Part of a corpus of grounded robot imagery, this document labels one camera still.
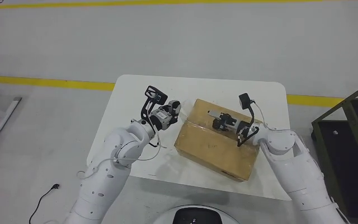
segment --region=brown cardboard box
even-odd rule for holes
[[[235,133],[212,128],[214,118],[208,115],[208,110],[228,113],[246,122],[251,120],[246,115],[197,99],[175,142],[178,153],[231,179],[248,180],[258,146],[237,147]]]

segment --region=white table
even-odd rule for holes
[[[257,82],[239,80],[212,80],[200,78],[177,78],[160,76],[123,75],[116,82],[98,128],[95,140],[87,157],[87,164],[101,148],[104,138],[116,127],[126,127],[130,119],[140,119],[140,111],[147,99],[144,92],[148,85],[168,95],[168,100],[179,100],[183,112],[188,112],[196,99],[203,99],[225,108],[249,115],[238,102],[238,95],[247,92],[261,107],[266,122],[271,127],[290,128],[285,87],[277,82]],[[257,119],[260,112],[253,107]],[[137,161],[132,165],[131,176],[171,183],[198,186],[259,197],[290,200],[279,184],[264,154],[260,151],[254,169],[248,181],[236,182],[211,171],[195,162],[178,155],[174,142],[179,134],[183,120],[160,131],[162,149],[159,155],[150,161]],[[156,148],[146,146],[140,158],[149,158]]]

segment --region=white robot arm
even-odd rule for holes
[[[143,148],[151,144],[150,140],[156,132],[166,130],[177,122],[181,108],[179,101],[173,100],[164,105],[167,96],[152,86],[147,88],[145,95],[148,99],[142,108],[142,119],[132,120],[127,128],[117,128],[105,138],[101,150],[94,156],[81,178],[83,180],[79,197],[65,223],[101,223],[122,191],[130,174],[131,164],[140,160],[138,158]],[[154,104],[164,106],[152,111]]]
[[[238,146],[246,141],[253,145],[259,144],[282,188],[308,223],[345,223],[338,213],[338,205],[331,201],[327,193],[323,173],[297,133],[293,130],[271,129],[265,123],[265,119],[263,124],[255,123],[250,106],[255,101],[250,100],[247,94],[240,95],[239,99],[242,109],[250,110],[251,122],[232,118],[229,114],[208,111],[209,115],[215,117],[213,128],[235,131],[238,135]],[[280,156],[291,149],[294,156],[283,160]]]

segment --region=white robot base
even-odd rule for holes
[[[209,206],[187,205],[161,214],[153,224],[239,224],[233,217]]]

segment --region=gray floor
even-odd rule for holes
[[[276,81],[289,94],[347,97],[358,86],[357,9],[325,1],[2,10],[0,75]]]
[[[3,108],[14,96],[23,96],[0,132],[2,223],[26,223],[54,183],[61,189],[43,200],[33,223],[61,223],[77,197],[80,181],[75,174],[85,169],[111,92],[4,84],[0,90]],[[325,110],[289,105],[291,127],[310,144],[310,122]],[[133,177],[103,222],[151,223],[161,212],[189,203],[217,207],[242,224],[302,223],[292,202]]]

